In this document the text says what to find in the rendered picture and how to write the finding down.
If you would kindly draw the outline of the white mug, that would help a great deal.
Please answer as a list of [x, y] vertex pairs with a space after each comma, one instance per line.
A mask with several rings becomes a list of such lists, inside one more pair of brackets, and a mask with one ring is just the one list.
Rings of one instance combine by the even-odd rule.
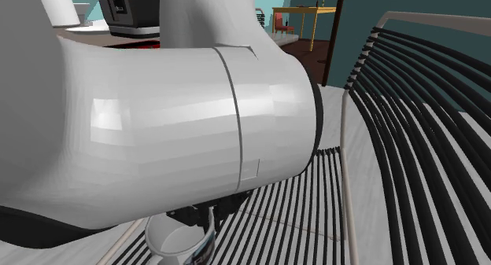
[[145, 240], [151, 251], [146, 265], [210, 265], [215, 253], [213, 209], [205, 213], [204, 226], [188, 226], [165, 213], [149, 218]]

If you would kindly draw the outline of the red flat object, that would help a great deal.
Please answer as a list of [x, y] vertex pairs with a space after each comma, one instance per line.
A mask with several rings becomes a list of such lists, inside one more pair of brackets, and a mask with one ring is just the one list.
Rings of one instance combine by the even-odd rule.
[[106, 46], [106, 48], [113, 49], [158, 49], [159, 47], [160, 42], [158, 40], [145, 40]]

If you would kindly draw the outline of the red chair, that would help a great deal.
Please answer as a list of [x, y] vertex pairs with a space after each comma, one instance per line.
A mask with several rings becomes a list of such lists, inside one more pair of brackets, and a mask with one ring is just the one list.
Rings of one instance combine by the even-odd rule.
[[272, 30], [274, 33], [280, 31], [282, 34], [294, 34], [294, 27], [288, 26], [283, 23], [283, 18], [281, 13], [274, 13], [273, 27]]

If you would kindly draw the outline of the yellow table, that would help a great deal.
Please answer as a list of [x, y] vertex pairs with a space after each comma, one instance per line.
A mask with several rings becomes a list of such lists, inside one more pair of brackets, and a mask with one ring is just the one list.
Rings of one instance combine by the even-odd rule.
[[324, 13], [335, 13], [336, 7], [325, 7], [325, 6], [319, 6], [316, 4], [315, 6], [307, 7], [307, 6], [302, 6], [302, 7], [273, 7], [272, 8], [272, 19], [274, 20], [274, 13], [296, 13], [296, 14], [301, 14], [302, 15], [302, 22], [301, 22], [301, 34], [300, 38], [302, 38], [303, 35], [303, 29], [304, 29], [304, 23], [305, 23], [305, 15], [306, 14], [313, 14], [314, 15], [314, 20], [313, 20], [313, 25], [312, 25], [312, 35], [310, 38], [310, 44], [309, 44], [309, 51], [313, 50], [313, 45], [314, 45], [314, 40], [315, 40], [315, 34], [316, 34], [316, 23], [318, 16], [320, 14]]

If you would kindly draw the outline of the black appliance silver base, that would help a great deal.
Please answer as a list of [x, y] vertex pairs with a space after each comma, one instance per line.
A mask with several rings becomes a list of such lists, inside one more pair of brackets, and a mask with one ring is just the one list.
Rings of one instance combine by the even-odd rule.
[[98, 0], [109, 33], [147, 39], [160, 35], [160, 0]]

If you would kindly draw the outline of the white plate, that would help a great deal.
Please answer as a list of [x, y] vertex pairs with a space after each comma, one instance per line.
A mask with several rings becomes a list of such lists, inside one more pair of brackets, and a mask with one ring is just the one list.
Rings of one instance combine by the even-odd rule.
[[101, 35], [109, 33], [109, 26], [105, 20], [91, 20], [82, 26], [66, 28], [66, 31], [84, 35]]

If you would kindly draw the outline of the white tapered cylinder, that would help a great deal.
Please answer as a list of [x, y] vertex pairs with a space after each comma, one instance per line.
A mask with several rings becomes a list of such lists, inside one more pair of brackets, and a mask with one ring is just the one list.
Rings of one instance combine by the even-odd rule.
[[41, 0], [43, 7], [55, 28], [80, 25], [72, 0]]

